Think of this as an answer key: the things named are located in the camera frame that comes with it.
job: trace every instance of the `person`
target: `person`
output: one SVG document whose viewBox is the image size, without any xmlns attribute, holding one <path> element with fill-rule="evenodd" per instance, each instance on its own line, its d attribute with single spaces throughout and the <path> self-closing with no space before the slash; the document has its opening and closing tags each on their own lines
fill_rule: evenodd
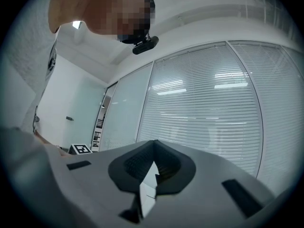
<svg viewBox="0 0 304 228">
<path fill-rule="evenodd" d="M 83 21 L 93 33 L 128 36 L 145 27 L 150 13 L 150 0 L 29 0 L 0 51 L 1 126 L 18 127 L 50 144 L 36 130 L 36 115 L 56 66 L 61 25 Z"/>
</svg>

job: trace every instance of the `ceiling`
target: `ceiling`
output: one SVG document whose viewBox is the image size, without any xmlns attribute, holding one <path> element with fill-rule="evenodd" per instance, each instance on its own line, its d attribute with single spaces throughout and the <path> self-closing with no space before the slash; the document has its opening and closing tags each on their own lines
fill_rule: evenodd
<svg viewBox="0 0 304 228">
<path fill-rule="evenodd" d="M 254 18 L 281 27 L 286 33 L 290 30 L 290 18 L 278 0 L 155 0 L 155 4 L 151 36 L 215 17 Z M 72 24 L 60 28 L 57 51 L 75 65 L 109 83 L 117 66 L 132 53 L 132 47 L 93 34 L 82 23 L 80 29 Z"/>
</svg>

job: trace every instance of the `gray shirt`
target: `gray shirt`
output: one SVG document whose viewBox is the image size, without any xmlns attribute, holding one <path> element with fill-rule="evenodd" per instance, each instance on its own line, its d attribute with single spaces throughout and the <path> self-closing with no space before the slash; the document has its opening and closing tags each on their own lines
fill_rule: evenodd
<svg viewBox="0 0 304 228">
<path fill-rule="evenodd" d="M 0 126 L 35 130 L 35 115 L 54 71 L 57 33 L 50 31 L 50 0 L 29 0 L 0 51 Z"/>
</svg>

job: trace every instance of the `black slot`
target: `black slot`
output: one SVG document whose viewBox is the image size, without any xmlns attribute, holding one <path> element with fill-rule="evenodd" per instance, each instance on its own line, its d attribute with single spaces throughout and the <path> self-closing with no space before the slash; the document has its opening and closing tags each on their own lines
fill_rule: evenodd
<svg viewBox="0 0 304 228">
<path fill-rule="evenodd" d="M 68 169 L 71 170 L 75 170 L 78 168 L 82 168 L 85 167 L 87 165 L 90 165 L 91 163 L 88 161 L 81 161 L 81 162 L 77 162 L 77 163 L 73 163 L 73 164 L 67 164 L 66 166 L 68 167 Z"/>
<path fill-rule="evenodd" d="M 237 180 L 227 180 L 222 185 L 246 218 L 253 216 L 263 208 Z"/>
</svg>

